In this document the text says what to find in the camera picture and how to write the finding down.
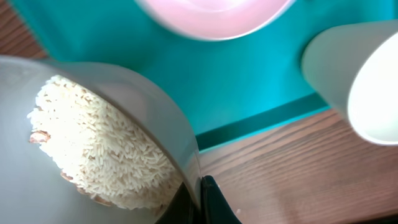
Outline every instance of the wood grain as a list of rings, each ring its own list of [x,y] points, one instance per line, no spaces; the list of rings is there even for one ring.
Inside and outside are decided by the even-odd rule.
[[[46,53],[0,0],[0,54]],[[201,155],[243,223],[351,223],[398,212],[398,148],[364,142],[332,110]]]
[[[47,55],[5,0],[0,0],[0,54],[29,58]]]

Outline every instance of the teal surface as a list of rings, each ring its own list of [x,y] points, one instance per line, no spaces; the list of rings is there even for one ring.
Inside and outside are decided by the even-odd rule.
[[[305,46],[333,26],[393,19],[397,0],[297,0],[224,42],[173,34],[133,0],[11,2],[54,58],[122,65],[158,84],[208,149],[325,110],[300,71]]]

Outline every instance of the uncooked rice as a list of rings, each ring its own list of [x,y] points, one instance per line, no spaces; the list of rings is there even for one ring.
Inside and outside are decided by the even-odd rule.
[[[28,114],[40,149],[78,191],[120,208],[168,205],[182,183],[159,147],[115,107],[76,83],[52,77]]]

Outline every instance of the pink bowl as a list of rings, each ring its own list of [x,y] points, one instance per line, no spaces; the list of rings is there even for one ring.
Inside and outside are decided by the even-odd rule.
[[[272,22],[295,0],[138,0],[170,29],[202,40],[227,40]]]

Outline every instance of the white paper cup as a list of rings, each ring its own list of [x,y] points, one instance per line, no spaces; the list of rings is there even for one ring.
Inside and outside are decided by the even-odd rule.
[[[398,144],[398,20],[322,32],[305,50],[302,70],[363,139]]]

